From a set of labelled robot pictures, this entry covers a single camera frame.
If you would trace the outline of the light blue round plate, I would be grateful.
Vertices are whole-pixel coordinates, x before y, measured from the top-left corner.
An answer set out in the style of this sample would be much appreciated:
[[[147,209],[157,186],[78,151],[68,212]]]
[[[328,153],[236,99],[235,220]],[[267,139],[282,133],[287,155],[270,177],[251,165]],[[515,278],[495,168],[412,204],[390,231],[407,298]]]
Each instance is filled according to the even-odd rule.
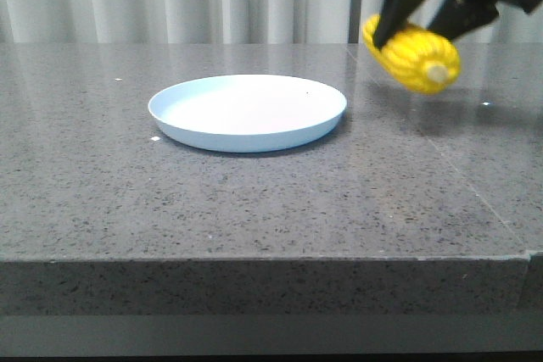
[[[347,108],[318,81],[285,75],[219,75],[156,93],[148,111],[171,139],[226,153],[296,148],[326,136]]]

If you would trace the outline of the yellow corn cob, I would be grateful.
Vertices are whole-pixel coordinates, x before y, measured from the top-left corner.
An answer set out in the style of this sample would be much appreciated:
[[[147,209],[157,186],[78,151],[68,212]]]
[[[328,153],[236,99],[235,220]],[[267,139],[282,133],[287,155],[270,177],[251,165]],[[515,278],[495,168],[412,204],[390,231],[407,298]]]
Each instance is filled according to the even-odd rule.
[[[373,45],[372,35],[380,16],[371,16],[361,28],[361,36],[370,54],[382,68],[406,89],[433,95],[453,84],[462,71],[457,48],[446,38],[406,24],[382,48]]]

